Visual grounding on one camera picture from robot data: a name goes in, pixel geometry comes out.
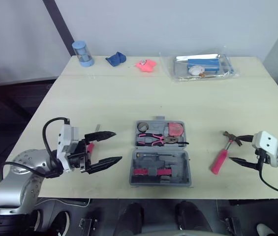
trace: blue object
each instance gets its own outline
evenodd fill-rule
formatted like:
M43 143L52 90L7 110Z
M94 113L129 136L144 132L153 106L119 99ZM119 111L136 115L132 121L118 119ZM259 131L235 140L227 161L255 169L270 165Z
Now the blue object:
M72 48L79 59L81 66L89 67L94 64L94 60L90 55L86 43L84 41L75 41L72 43Z
M111 64L113 67L119 65L120 63L124 63L126 61L126 57L124 54L120 52L116 52L116 54L112 55L109 58L106 58L106 60Z
M213 59L188 59L187 68L190 68L194 65L203 66L205 71L219 71L219 60L218 60L218 58L213 58Z

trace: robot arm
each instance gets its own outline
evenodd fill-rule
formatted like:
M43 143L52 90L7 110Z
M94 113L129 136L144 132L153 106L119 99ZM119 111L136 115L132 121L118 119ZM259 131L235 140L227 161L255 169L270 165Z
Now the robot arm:
M240 164L241 166L248 167L259 171L260 179L270 188L278 191L277 188L268 184L262 177L263 164L270 164L272 167L278 167L278 140L266 131L246 136L238 136L239 140L251 142L252 146L256 149L255 154L259 156L257 163L247 162L245 159L230 157L231 160Z
M92 174L120 161L122 157L109 157L92 165L91 154L87 150L91 141L101 141L115 135L109 131L95 132L86 134L79 141L78 129L71 127L69 119L66 119L58 135L57 151L50 151L43 135L46 149L27 150L17 155L12 162L5 162L0 170L0 235L19 235L25 230L25 222L34 209L45 178L58 177L63 170L69 173L74 168ZM11 168L3 179L4 165L11 165Z

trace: screwdriver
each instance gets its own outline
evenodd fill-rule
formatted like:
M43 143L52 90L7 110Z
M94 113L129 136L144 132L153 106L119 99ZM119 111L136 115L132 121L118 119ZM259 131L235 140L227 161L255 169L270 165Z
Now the screwdriver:
M147 156L175 156L173 154L158 154L158 153L137 153L137 157L147 157Z
M225 159L227 158L228 149L232 143L233 143L233 140L230 139L228 141L226 147L219 152L219 154L211 168L211 171L213 174L217 175L219 173L221 166L223 165Z

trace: pink object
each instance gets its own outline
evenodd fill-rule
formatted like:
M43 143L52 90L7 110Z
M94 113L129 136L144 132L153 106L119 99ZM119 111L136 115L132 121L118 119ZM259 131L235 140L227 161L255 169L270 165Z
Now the pink object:
M168 123L169 136L181 136L184 132L184 127L179 123Z
M90 143L90 144L88 145L87 151L88 151L90 154L93 152L94 146L95 146L95 145L94 145L93 143Z
M223 149L217 156L212 168L211 168L211 171L213 174L218 174L219 173L219 170L221 169L225 159L227 158L227 150Z
M142 60L135 65L143 72L153 72L153 67L156 66L156 62L150 59Z
M140 176L147 176L149 174L148 169L134 169L133 174L140 175ZM170 176L172 174L172 169L159 169L157 170L158 176Z

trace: metal tray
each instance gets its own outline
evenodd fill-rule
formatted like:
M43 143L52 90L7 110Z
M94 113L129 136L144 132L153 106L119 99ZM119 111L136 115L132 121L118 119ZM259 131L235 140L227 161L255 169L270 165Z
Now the metal tray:
M205 71L205 77L194 76L188 73L188 59L218 59L219 71ZM174 57L174 75L178 79L198 80L206 78L221 78L234 74L234 68L225 54L203 54Z

